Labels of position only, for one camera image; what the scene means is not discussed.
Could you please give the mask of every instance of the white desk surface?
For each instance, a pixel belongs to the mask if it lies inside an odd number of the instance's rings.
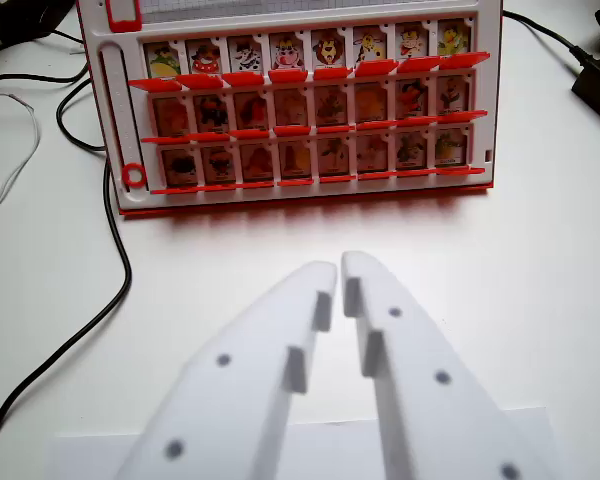
[[[600,0],[505,7],[590,48]],[[79,32],[75,13],[61,30]],[[546,406],[565,470],[600,480],[600,118],[570,91],[577,67],[504,20],[495,188],[486,194],[119,219],[134,269],[109,322],[25,396],[0,435],[0,479],[45,477],[56,434],[140,431],[198,347],[309,260],[360,249],[391,266],[502,408]],[[0,54],[0,73],[71,75],[60,38]],[[1,82],[31,103],[42,143],[0,208],[0,404],[119,288],[102,208],[102,160],[54,120],[69,87]],[[100,143],[89,94],[67,115]],[[0,99],[0,181],[29,149],[29,120]],[[310,393],[291,420],[375,415],[352,320],[318,339]]]

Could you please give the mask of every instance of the cartoon animal card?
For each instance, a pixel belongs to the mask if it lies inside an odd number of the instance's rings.
[[[228,40],[232,72],[262,73],[262,47],[251,35]]]
[[[387,58],[387,35],[380,27],[355,27],[353,29],[353,48],[356,65],[370,60]]]
[[[316,125],[344,125],[347,120],[347,93],[337,85],[315,87]]]
[[[220,47],[214,45],[209,38],[187,40],[187,58],[191,73],[214,75],[222,73]]]
[[[344,67],[344,38],[335,28],[311,32],[313,68]]]
[[[424,168],[427,165],[427,139],[420,132],[396,135],[396,170]]]
[[[258,92],[236,93],[233,96],[236,123],[239,129],[257,128],[267,130],[267,101]]]
[[[307,98],[298,89],[284,89],[273,92],[278,125],[306,125]]]
[[[305,69],[302,40],[293,32],[269,35],[269,47],[271,49],[271,70]]]
[[[144,54],[149,78],[180,75],[178,51],[171,48],[169,42],[145,43]]]
[[[242,145],[240,159],[245,182],[259,182],[273,178],[271,152],[261,144]]]
[[[227,105],[218,95],[193,97],[198,132],[226,133],[229,131]]]
[[[387,144],[382,135],[361,135],[356,138],[358,173],[381,172],[387,169]]]
[[[425,57],[429,54],[429,30],[420,22],[396,25],[396,59]]]
[[[196,163],[187,150],[163,150],[162,166],[169,187],[190,187],[198,184]]]
[[[156,98],[153,109],[159,137],[181,137],[190,133],[187,107],[180,99]]]
[[[471,45],[471,28],[464,19],[438,22],[438,55],[466,53]]]
[[[207,185],[235,183],[233,155],[224,147],[205,147],[200,149],[202,166]]]
[[[321,177],[349,174],[349,146],[343,138],[321,138],[317,147]]]
[[[459,128],[436,132],[436,167],[466,163],[466,137]]]
[[[462,75],[438,77],[436,98],[438,115],[466,111],[469,104],[467,87]]]
[[[357,83],[356,123],[387,119],[387,91],[379,83]]]
[[[427,114],[427,87],[419,78],[396,82],[396,119]]]
[[[280,142],[278,151],[282,178],[311,176],[311,151],[307,142]]]

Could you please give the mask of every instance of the white cable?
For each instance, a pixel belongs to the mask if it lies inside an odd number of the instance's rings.
[[[36,117],[33,114],[33,107],[31,105],[20,100],[18,97],[16,97],[15,95],[12,95],[10,93],[0,93],[0,97],[12,98],[13,100],[15,100],[16,102],[18,102],[20,105],[22,105],[24,108],[27,109],[27,112],[29,112],[29,115],[31,116],[31,121],[33,122],[33,132],[34,132],[33,133],[34,134],[33,146],[31,148],[31,153],[29,153],[29,155],[27,155],[27,157],[22,161],[22,163],[20,163],[20,165],[18,165],[9,174],[7,179],[2,184],[2,187],[0,187],[0,205],[1,205],[2,202],[4,201],[4,199],[7,198],[7,195],[9,195],[9,192],[13,188],[13,185],[16,183],[16,180],[18,179],[18,175],[20,175],[20,172],[22,172],[22,169],[27,165],[29,160],[31,160],[31,157],[33,157],[33,154],[36,153],[36,150],[38,149],[38,145],[40,145],[40,125],[38,125],[38,120],[36,120]]]

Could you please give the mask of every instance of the guess who game board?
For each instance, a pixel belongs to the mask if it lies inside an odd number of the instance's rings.
[[[122,213],[493,185],[500,0],[78,4]]]

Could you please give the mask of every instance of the screw hole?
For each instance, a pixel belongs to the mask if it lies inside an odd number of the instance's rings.
[[[515,467],[515,465],[512,465],[510,463],[504,464],[500,471],[502,472],[502,476],[507,480],[517,480],[518,478],[520,478],[520,472]]]
[[[436,380],[443,385],[449,385],[451,383],[451,375],[444,370],[439,370],[436,372]]]
[[[184,452],[184,445],[180,440],[171,440],[167,444],[164,454],[169,460],[175,460]]]
[[[218,356],[217,362],[218,365],[220,365],[221,367],[226,367],[231,363],[231,356],[227,355],[226,353],[223,353],[222,355]]]

